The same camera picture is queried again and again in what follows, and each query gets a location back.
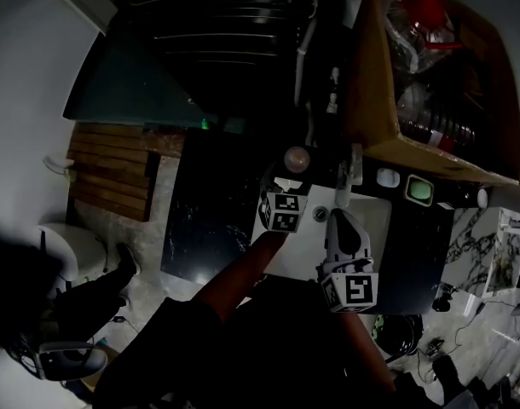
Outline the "person's dark clothing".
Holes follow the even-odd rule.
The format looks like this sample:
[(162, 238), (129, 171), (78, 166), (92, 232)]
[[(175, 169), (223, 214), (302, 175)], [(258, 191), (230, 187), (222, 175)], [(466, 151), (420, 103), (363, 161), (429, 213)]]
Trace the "person's dark clothing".
[(314, 287), (259, 290), (228, 320), (166, 298), (105, 369), (93, 409), (428, 409), (416, 384), (386, 391), (351, 354)]

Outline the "wooden slat board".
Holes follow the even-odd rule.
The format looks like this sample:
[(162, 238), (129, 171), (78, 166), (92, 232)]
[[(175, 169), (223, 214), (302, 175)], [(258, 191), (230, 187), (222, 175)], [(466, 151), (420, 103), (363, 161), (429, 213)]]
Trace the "wooden slat board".
[(75, 125), (66, 159), (70, 196), (138, 222), (150, 217), (160, 156), (134, 125)]

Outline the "black countertop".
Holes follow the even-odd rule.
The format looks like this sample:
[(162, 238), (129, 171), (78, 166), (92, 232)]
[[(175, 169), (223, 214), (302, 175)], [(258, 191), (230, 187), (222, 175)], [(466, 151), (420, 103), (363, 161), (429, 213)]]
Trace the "black countertop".
[[(176, 173), (160, 268), (205, 284), (262, 232), (258, 218), (261, 180), (283, 155), (272, 139), (190, 130)], [(337, 166), (320, 151), (311, 154), (313, 186), (335, 189)], [(424, 314), (431, 308), (446, 261), (454, 214), (423, 207), (375, 180), (378, 166), (365, 162), (365, 178), (354, 193), (391, 202), (391, 216), (378, 273), (376, 314)], [(285, 287), (300, 279), (268, 276)]]

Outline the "green soap dish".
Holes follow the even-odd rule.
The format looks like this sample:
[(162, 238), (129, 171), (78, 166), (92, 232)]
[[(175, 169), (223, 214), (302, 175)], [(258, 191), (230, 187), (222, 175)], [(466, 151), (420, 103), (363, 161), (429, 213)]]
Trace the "green soap dish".
[(415, 174), (407, 177), (403, 191), (404, 199), (423, 207), (430, 207), (434, 197), (434, 185)]

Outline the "small pinkish bottle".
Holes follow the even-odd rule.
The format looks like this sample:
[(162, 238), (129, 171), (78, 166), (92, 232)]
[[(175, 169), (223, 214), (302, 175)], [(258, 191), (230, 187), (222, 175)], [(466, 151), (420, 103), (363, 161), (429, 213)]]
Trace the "small pinkish bottle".
[(310, 165), (310, 155), (304, 147), (290, 147), (283, 158), (287, 170), (293, 174), (304, 173)]

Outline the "person's right forearm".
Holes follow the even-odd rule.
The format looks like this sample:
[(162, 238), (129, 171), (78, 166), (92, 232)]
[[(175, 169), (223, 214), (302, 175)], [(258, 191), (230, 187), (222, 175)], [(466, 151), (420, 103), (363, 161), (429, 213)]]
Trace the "person's right forearm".
[(378, 351), (361, 318), (356, 313), (337, 314), (344, 335), (350, 343), (351, 357), (363, 369), (375, 389), (385, 393), (396, 391), (390, 369)]

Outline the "person's left forearm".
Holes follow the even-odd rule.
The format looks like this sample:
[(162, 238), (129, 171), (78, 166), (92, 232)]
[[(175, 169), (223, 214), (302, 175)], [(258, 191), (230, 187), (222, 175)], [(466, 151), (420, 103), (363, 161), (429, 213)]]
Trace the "person's left forearm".
[(261, 279), (286, 238), (287, 233), (262, 233), (242, 256), (203, 286), (193, 300), (207, 305), (222, 322), (226, 321)]

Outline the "white soap dish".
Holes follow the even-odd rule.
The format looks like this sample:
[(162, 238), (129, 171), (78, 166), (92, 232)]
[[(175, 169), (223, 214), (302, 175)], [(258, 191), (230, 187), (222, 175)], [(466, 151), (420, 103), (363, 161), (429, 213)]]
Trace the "white soap dish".
[(400, 186), (401, 176), (393, 169), (379, 168), (376, 172), (376, 182), (381, 187), (397, 188)]

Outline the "white toilet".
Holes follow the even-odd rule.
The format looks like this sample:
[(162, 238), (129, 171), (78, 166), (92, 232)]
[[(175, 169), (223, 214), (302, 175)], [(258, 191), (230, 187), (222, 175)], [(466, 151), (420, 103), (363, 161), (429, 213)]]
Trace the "white toilet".
[(89, 229), (65, 223), (37, 225), (38, 238), (44, 239), (47, 253), (61, 262), (60, 275), (65, 281), (80, 282), (100, 276), (107, 265), (102, 241)]

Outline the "white sink basin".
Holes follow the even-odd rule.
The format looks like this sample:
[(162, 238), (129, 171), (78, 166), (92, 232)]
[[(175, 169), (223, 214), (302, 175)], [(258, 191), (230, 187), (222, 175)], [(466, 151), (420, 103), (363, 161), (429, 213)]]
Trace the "white sink basin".
[[(326, 258), (324, 242), (327, 222), (314, 219), (314, 212), (320, 207), (327, 211), (336, 207), (334, 188), (314, 185), (310, 189), (297, 232), (288, 234), (285, 244), (266, 268), (266, 274), (300, 280), (317, 278), (316, 267)], [(369, 256), (373, 259), (372, 270), (377, 272), (388, 234), (391, 202), (352, 193), (344, 210), (367, 232), (370, 239)]]

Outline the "red plastic item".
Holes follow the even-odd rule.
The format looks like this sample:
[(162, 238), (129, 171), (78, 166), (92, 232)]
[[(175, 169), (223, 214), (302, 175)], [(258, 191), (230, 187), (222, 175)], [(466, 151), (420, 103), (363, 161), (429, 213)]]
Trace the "red plastic item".
[(442, 0), (401, 0), (413, 27), (427, 49), (455, 50), (463, 47), (456, 37)]

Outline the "white wall fixture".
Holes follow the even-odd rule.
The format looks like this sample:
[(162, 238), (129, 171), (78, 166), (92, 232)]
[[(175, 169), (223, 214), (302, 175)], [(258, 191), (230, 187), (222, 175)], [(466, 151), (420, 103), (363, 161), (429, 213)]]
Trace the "white wall fixture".
[(58, 160), (46, 155), (43, 157), (44, 166), (52, 173), (58, 176), (64, 176), (68, 181), (76, 180), (76, 171), (74, 170), (74, 161), (70, 159)]

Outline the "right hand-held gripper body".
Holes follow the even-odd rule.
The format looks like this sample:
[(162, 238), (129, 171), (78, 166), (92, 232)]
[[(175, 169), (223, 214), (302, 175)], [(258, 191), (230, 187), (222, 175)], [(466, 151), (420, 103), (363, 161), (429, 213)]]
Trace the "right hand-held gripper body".
[(323, 262), (316, 270), (332, 313), (362, 313), (377, 304), (378, 273), (372, 258)]

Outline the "brown cardboard box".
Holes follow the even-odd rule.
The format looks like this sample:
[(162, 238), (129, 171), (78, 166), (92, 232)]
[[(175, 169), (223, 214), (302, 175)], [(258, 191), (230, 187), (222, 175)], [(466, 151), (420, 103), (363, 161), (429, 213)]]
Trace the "brown cardboard box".
[[(398, 72), (384, 27), (388, 0), (362, 0), (353, 29), (347, 91), (341, 103), (344, 137), (368, 157), (455, 181), (520, 183), (520, 109), (506, 47), (497, 29), (455, 0), (442, 0), (455, 50), (425, 48), (428, 69)], [(477, 142), (448, 153), (406, 137), (399, 102), (439, 98), (453, 104), (476, 131)]]

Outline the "chrome faucet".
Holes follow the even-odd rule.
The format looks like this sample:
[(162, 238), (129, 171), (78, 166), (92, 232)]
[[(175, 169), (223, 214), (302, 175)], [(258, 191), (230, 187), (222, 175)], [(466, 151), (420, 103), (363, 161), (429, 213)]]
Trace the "chrome faucet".
[(339, 208), (350, 202), (351, 188), (362, 184), (362, 145), (352, 143), (338, 164), (335, 204)]

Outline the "white marble-pattern box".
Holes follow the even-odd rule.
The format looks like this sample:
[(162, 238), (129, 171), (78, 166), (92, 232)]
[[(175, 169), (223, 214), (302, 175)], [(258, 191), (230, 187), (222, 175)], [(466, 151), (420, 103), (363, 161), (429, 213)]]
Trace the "white marble-pattern box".
[(442, 282), (478, 298), (509, 294), (520, 275), (520, 214), (500, 207), (454, 214)]

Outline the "clear plastic bag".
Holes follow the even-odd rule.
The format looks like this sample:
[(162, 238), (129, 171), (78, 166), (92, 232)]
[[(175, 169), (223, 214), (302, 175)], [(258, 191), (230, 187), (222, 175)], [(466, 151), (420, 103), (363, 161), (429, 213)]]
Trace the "clear plastic bag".
[(428, 69), (425, 43), (411, 22), (402, 0), (388, 0), (384, 27), (390, 44), (391, 61), (398, 72), (420, 74)]

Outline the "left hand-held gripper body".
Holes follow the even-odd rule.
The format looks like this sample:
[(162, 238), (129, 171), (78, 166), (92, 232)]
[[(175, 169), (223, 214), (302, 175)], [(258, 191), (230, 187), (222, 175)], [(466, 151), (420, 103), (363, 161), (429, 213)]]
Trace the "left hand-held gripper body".
[(271, 232), (297, 232), (311, 187), (305, 181), (264, 177), (258, 206), (262, 226)]

